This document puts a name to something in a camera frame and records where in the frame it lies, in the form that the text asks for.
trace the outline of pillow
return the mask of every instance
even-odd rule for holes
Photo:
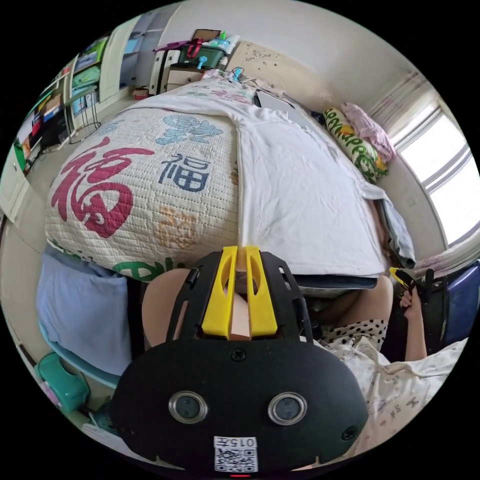
[[[371,143],[385,161],[389,162],[396,157],[397,153],[387,132],[376,121],[373,121],[358,105],[354,103],[342,103],[341,109],[347,121],[355,130],[355,133],[362,140]]]
[[[355,135],[354,128],[340,110],[327,108],[323,112],[326,129],[336,140],[363,176],[372,183],[388,175],[387,165],[377,150],[367,141]]]
[[[48,339],[113,375],[132,361],[127,279],[47,246],[36,292]]]

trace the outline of pink cloth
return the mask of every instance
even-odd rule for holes
[[[397,153],[385,130],[373,121],[358,105],[342,103],[341,110],[355,133],[366,142],[372,144],[382,160],[389,162]]]

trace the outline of printed label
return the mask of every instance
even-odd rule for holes
[[[214,436],[215,471],[251,473],[259,471],[257,439],[254,436]]]

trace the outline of green storage box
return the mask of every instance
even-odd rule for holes
[[[216,69],[219,64],[220,59],[225,55],[225,52],[220,48],[215,48],[213,46],[201,46],[200,50],[195,54],[193,58],[187,56],[190,45],[185,45],[181,48],[180,59],[178,63],[180,64],[192,64],[198,65],[200,57],[206,57],[206,62],[203,63],[202,68]],[[195,46],[192,47],[191,52],[195,51]]]

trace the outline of screw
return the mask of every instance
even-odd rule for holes
[[[357,435],[357,428],[354,426],[349,426],[342,434],[341,439],[345,442],[352,440]]]
[[[234,348],[230,353],[230,358],[234,362],[241,362],[242,360],[245,360],[246,357],[247,354],[245,353],[245,350],[241,348]]]

